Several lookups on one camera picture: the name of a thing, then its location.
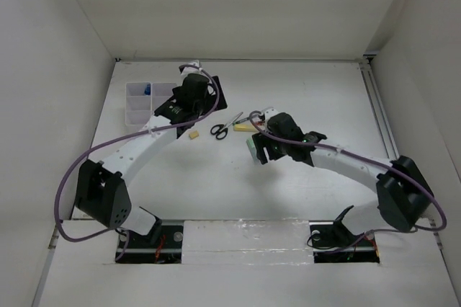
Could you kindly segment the green highlighter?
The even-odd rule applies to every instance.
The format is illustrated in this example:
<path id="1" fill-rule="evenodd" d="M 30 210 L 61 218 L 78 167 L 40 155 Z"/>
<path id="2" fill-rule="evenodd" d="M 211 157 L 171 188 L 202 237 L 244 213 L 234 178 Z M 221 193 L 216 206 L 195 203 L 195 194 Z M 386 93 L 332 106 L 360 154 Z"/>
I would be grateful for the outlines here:
<path id="1" fill-rule="evenodd" d="M 256 147 L 254 145 L 254 142 L 253 142 L 253 138 L 250 137 L 246 140 L 246 145 L 249 149 L 249 152 L 251 154 L 251 158 L 254 160 L 255 163 L 258 162 L 258 159 L 257 159 L 257 152 L 256 152 Z"/>

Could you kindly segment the yellow highlighter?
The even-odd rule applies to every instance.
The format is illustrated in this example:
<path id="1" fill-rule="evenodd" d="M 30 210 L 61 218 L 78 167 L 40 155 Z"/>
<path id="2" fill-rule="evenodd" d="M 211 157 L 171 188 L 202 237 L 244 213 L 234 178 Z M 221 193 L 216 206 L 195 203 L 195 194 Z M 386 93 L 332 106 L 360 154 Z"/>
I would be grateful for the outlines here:
<path id="1" fill-rule="evenodd" d="M 249 124 L 235 124 L 233 126 L 233 130 L 237 132 L 245 132 L 245 133 L 257 133 L 258 130 L 253 126 Z"/>

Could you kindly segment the blue cap spray bottle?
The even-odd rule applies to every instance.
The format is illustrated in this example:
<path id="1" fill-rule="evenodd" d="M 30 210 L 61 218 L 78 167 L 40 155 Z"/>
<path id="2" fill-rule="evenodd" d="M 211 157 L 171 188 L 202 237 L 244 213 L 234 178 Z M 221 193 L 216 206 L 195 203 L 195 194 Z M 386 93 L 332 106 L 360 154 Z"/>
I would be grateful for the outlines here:
<path id="1" fill-rule="evenodd" d="M 151 85 L 147 84 L 144 90 L 144 95 L 150 95 L 151 94 Z"/>

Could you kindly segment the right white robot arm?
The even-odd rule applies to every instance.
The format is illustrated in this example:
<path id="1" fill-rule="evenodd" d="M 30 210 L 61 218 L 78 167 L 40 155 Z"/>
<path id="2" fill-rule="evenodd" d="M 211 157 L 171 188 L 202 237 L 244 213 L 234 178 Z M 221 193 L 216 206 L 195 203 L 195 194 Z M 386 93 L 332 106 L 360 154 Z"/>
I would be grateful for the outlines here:
<path id="1" fill-rule="evenodd" d="M 262 120 L 248 140 L 260 164 L 289 157 L 312 168 L 329 170 L 355 181 L 375 194 L 365 205 L 347 205 L 333 220 L 312 223 L 309 244 L 315 249 L 340 249 L 357 245 L 377 232 L 413 233 L 426 209 L 433 203 L 430 190 L 415 162 L 371 159 L 333 143 L 322 133 L 305 133 L 286 112 L 273 108 L 254 111 L 252 125 Z"/>

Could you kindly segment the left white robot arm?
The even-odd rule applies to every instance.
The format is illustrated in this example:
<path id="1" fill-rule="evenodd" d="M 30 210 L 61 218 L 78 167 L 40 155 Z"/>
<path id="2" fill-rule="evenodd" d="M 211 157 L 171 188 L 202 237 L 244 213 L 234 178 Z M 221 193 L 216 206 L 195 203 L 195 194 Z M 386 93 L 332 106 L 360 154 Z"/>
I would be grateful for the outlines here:
<path id="1" fill-rule="evenodd" d="M 76 207 L 109 229 L 135 233 L 144 246 L 158 243 L 162 221 L 133 204 L 128 186 L 162 148 L 177 140 L 209 112 L 227 107 L 218 76 L 187 74 L 172 96 L 157 107 L 143 129 L 101 161 L 79 168 Z"/>

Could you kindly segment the green gel pen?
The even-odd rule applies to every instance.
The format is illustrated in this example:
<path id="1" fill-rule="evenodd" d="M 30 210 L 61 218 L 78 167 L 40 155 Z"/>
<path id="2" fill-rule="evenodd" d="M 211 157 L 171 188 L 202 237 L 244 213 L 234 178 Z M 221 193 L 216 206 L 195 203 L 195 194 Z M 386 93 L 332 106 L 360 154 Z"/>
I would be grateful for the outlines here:
<path id="1" fill-rule="evenodd" d="M 233 123 L 233 125 L 240 125 L 240 124 L 243 124 L 243 123 L 247 123 L 247 122 L 250 122 L 250 116 L 247 116 L 243 119 L 240 119 L 240 120 L 237 120 Z"/>

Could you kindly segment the yellow eraser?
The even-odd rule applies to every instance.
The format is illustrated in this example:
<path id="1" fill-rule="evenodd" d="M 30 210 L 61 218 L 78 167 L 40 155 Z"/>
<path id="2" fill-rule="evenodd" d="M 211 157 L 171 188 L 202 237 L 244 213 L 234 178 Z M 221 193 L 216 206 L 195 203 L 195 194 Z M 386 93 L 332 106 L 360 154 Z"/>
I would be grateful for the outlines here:
<path id="1" fill-rule="evenodd" d="M 194 140 L 195 138 L 198 138 L 199 135 L 200 135 L 200 134 L 199 134 L 197 131 L 193 131 L 193 132 L 191 132 L 191 133 L 189 134 L 189 138 L 190 138 L 191 140 Z"/>

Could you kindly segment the white compartment organizer box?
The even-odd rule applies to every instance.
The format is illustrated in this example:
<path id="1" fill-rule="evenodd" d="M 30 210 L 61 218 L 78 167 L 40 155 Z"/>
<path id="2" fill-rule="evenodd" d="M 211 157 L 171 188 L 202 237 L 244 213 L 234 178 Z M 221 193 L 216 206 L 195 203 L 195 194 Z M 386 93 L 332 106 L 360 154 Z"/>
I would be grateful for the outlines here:
<path id="1" fill-rule="evenodd" d="M 151 94 L 144 95 L 147 84 Z M 175 83 L 129 82 L 125 85 L 125 125 L 138 130 L 150 119 L 153 112 L 173 95 Z"/>

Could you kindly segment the black handled scissors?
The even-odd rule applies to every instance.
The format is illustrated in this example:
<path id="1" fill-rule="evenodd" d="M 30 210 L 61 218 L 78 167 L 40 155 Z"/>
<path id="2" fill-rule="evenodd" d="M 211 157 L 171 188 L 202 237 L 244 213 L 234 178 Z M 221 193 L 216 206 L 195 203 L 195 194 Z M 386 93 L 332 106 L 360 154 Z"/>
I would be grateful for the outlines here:
<path id="1" fill-rule="evenodd" d="M 225 139 L 228 135 L 229 127 L 234 124 L 234 122 L 237 121 L 242 116 L 242 114 L 242 112 L 239 112 L 226 123 L 220 123 L 212 126 L 210 129 L 210 134 L 213 135 L 218 141 Z"/>

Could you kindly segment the aluminium rail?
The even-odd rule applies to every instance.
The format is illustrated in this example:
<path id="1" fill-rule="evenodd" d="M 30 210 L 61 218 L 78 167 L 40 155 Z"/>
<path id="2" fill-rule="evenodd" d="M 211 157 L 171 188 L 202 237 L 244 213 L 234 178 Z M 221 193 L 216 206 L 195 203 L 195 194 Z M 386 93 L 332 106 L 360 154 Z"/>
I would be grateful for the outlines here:
<path id="1" fill-rule="evenodd" d="M 389 158 L 395 159 L 398 157 L 398 149 L 395 144 L 395 140 L 390 128 L 390 123 L 388 122 L 387 115 L 385 113 L 385 108 L 382 103 L 378 88 L 377 82 L 372 70 L 371 62 L 374 59 L 375 54 L 365 54 L 359 60 L 359 69 L 362 74 L 365 88 L 370 100 L 371 108 L 375 116 L 375 122 L 377 124 L 378 131 L 382 143 L 384 145 L 386 154 Z"/>

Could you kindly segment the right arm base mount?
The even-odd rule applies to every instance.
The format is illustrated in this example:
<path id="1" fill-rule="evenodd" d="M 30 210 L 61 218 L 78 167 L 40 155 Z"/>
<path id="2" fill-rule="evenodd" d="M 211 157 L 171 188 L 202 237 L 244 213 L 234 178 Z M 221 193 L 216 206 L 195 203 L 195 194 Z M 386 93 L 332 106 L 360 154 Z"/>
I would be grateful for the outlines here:
<path id="1" fill-rule="evenodd" d="M 306 245 L 313 250 L 315 264 L 380 263 L 374 239 L 353 235 L 333 221 L 315 221 L 309 228 Z"/>

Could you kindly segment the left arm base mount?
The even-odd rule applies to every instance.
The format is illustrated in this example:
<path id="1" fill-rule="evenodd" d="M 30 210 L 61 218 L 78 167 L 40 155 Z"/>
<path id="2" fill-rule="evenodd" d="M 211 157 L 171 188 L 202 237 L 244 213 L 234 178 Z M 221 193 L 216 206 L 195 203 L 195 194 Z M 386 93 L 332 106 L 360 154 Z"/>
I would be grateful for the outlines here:
<path id="1" fill-rule="evenodd" d="M 118 264 L 181 264 L 184 221 L 164 221 L 153 244 L 143 236 L 124 231 L 117 232 L 115 262 Z"/>

